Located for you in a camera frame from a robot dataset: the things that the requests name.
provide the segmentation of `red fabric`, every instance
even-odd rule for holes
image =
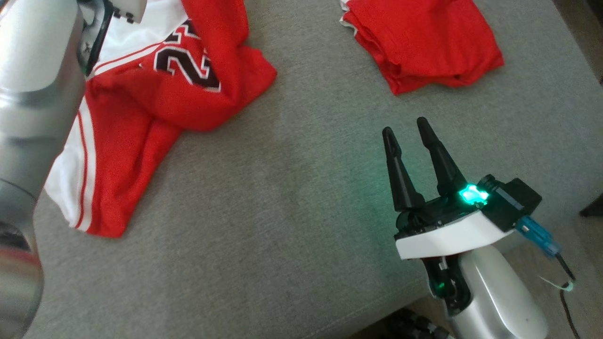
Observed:
[[[350,0],[343,19],[373,56],[393,94],[429,83],[468,86],[504,65],[472,0]]]
[[[93,77],[86,101],[92,116],[96,180],[88,233],[119,237],[157,166],[183,129],[211,131],[265,91],[276,70],[260,51],[242,46],[247,15],[242,0],[184,0],[198,38],[177,29],[179,43]],[[166,46],[210,59],[221,90],[190,84],[174,60],[174,74],[155,70]],[[207,75],[206,69],[200,69]]]

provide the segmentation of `clothing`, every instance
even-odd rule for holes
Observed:
[[[429,83],[468,86],[504,65],[472,0],[344,0],[341,23],[374,58],[393,94]]]
[[[140,25],[112,20],[45,185],[71,227],[121,236],[181,131],[217,128],[270,86],[247,36],[242,0],[155,0]]]

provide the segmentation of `gray fabric surface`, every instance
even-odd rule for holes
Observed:
[[[418,116],[469,180],[521,177],[544,197],[535,217],[562,226],[603,189],[602,90],[553,3],[476,3],[507,65],[394,97],[336,1],[248,1],[276,82],[180,138],[122,239],[68,229],[40,199],[46,287],[27,338],[337,338],[412,302],[425,276],[397,257],[380,131],[434,198]]]

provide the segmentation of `red stripe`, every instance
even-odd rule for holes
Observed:
[[[88,150],[86,149],[86,140],[84,138],[84,124],[81,120],[81,113],[77,112],[77,119],[80,123],[80,136],[81,136],[81,144],[84,148],[84,180],[81,184],[81,195],[80,195],[80,219],[75,225],[75,228],[80,228],[81,222],[84,219],[84,191],[86,190],[86,180],[88,179]]]
[[[141,49],[139,49],[139,50],[138,50],[138,51],[136,51],[136,52],[132,52],[132,53],[130,53],[130,54],[124,55],[124,56],[123,56],[123,57],[121,57],[121,58],[117,58],[117,59],[113,59],[113,60],[111,60],[111,61],[107,61],[107,62],[104,62],[104,63],[97,64],[97,65],[94,67],[94,70],[96,71],[97,69],[99,69],[99,68],[101,68],[101,67],[103,67],[103,66],[105,66],[105,65],[108,65],[108,64],[110,64],[110,63],[114,63],[114,62],[118,62],[118,61],[123,60],[123,59],[125,59],[125,58],[127,58],[127,57],[131,57],[131,56],[133,56],[133,55],[134,55],[134,54],[136,54],[136,53],[140,53],[140,52],[144,51],[144,50],[145,50],[145,49],[147,49],[147,48],[151,48],[151,47],[153,47],[153,46],[157,46],[157,45],[160,45],[160,44],[161,44],[161,42],[157,42],[157,43],[154,43],[154,44],[152,44],[152,45],[148,45],[147,47],[141,48]]]

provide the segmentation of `red and white jersey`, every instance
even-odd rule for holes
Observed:
[[[149,0],[141,24],[112,20],[45,185],[71,227],[121,236],[180,132],[215,129],[270,86],[247,36],[243,0]]]

